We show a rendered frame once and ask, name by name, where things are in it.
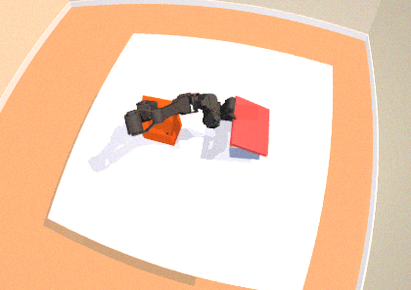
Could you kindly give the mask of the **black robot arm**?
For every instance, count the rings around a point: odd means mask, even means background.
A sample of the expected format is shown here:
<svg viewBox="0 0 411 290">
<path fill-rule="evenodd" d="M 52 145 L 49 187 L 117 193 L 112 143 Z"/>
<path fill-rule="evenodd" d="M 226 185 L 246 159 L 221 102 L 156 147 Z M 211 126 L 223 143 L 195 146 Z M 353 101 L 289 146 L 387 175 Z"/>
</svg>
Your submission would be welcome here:
<svg viewBox="0 0 411 290">
<path fill-rule="evenodd" d="M 215 108 L 217 104 L 218 98 L 214 93 L 201 94 L 199 92 L 191 93 L 191 91 L 177 95 L 177 98 L 172 99 L 171 104 L 161 108 L 159 108 L 158 101 L 142 99 L 136 103 L 136 110 L 126 112 L 124 115 L 127 135 L 135 136 L 146 133 L 150 131 L 153 126 L 169 119 L 174 115 L 198 113 L 199 109 L 203 110 L 204 108 Z M 216 128 L 220 126 L 220 111 L 209 109 L 209 112 L 204 112 L 204 114 L 207 128 Z M 143 122 L 151 120 L 153 120 L 153 123 L 146 130 L 144 130 L 142 125 Z"/>
</svg>

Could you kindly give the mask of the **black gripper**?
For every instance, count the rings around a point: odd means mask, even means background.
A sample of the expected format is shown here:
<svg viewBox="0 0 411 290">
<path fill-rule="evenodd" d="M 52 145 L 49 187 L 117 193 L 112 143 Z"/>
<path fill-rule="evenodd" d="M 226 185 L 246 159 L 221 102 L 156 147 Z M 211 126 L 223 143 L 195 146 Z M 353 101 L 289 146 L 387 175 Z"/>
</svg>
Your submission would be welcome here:
<svg viewBox="0 0 411 290">
<path fill-rule="evenodd" d="M 222 104 L 221 106 L 221 102 L 219 101 L 217 106 L 215 108 L 204 108 L 202 110 L 203 113 L 203 124 L 206 125 L 206 115 L 204 114 L 204 112 L 208 113 L 209 109 L 215 109 L 221 112 L 220 114 L 220 118 L 222 121 L 232 121 L 233 119 L 237 119 L 237 116 L 234 114 L 235 111 L 235 107 L 236 107 L 236 98 L 233 96 L 228 97 L 225 100 L 225 103 Z"/>
</svg>

